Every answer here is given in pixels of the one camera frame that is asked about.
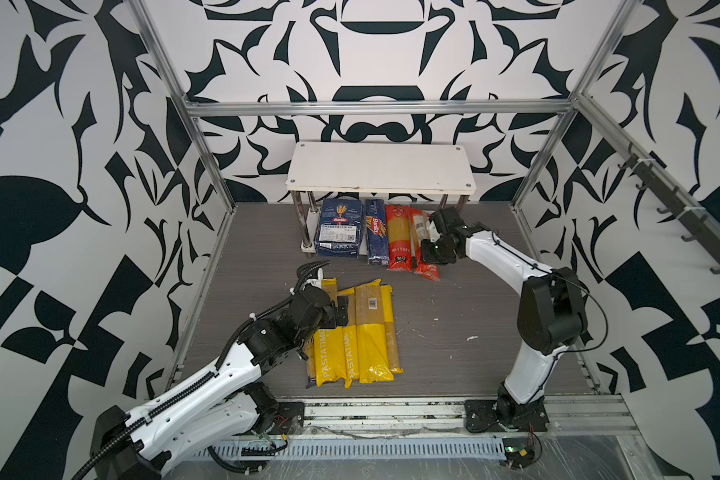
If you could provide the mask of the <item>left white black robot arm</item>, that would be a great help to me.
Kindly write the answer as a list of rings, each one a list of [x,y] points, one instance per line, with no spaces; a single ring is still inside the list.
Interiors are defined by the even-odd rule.
[[[349,322],[349,300],[306,284],[276,306],[246,319],[208,365],[164,394],[124,411],[112,407],[96,421],[83,479],[161,479],[228,436],[263,435],[279,404],[262,377],[290,353],[306,355],[321,329]]]

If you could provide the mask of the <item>yellow spaghetti bag narrow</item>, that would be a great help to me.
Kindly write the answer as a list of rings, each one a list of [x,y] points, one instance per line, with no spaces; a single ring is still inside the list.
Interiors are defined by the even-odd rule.
[[[399,357],[399,347],[397,342],[395,317],[392,302],[392,287],[390,285],[382,285],[381,294],[389,369],[393,374],[402,374],[404,370],[402,368]]]

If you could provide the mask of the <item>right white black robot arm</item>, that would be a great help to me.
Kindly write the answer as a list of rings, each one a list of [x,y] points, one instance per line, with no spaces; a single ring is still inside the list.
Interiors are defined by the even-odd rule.
[[[522,418],[542,405],[559,359],[588,330],[582,287],[569,268],[539,263],[481,223],[467,224],[454,207],[431,216],[421,257],[431,265],[467,258],[487,268],[519,295],[521,346],[495,404],[500,423]]]

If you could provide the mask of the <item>yellow Pastatime bag barcode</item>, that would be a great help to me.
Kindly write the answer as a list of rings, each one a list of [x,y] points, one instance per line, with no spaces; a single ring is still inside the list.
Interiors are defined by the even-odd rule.
[[[393,381],[380,280],[356,287],[355,320],[360,383]]]

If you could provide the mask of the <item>dark blue Barilla pasta bag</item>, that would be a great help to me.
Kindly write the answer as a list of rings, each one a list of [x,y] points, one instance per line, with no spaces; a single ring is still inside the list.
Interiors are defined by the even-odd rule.
[[[364,206],[359,199],[323,201],[315,233],[318,256],[356,258],[364,236]]]

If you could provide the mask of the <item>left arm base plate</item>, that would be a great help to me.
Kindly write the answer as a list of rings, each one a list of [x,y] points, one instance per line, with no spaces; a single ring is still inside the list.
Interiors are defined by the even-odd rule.
[[[304,402],[281,402],[266,433],[276,436],[296,433],[303,428],[304,417]]]

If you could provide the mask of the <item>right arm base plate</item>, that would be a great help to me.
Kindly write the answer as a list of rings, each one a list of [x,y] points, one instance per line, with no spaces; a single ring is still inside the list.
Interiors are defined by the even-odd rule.
[[[464,402],[465,428],[470,433],[546,432],[549,416],[545,397],[528,404],[517,404],[509,396],[495,400],[470,399]]]

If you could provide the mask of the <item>red spaghetti bag labelled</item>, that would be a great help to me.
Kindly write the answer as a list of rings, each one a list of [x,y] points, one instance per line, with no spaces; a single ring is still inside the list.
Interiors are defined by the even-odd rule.
[[[411,208],[409,211],[409,219],[411,225],[411,248],[414,258],[413,273],[430,281],[439,281],[440,275],[438,267],[423,262],[422,242],[430,239],[428,217],[423,211]]]

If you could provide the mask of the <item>blue Barilla spaghetti box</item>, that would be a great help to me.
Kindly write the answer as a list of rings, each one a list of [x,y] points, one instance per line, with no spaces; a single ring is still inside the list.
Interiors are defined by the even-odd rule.
[[[388,266],[390,262],[386,209],[381,199],[364,201],[368,263]]]

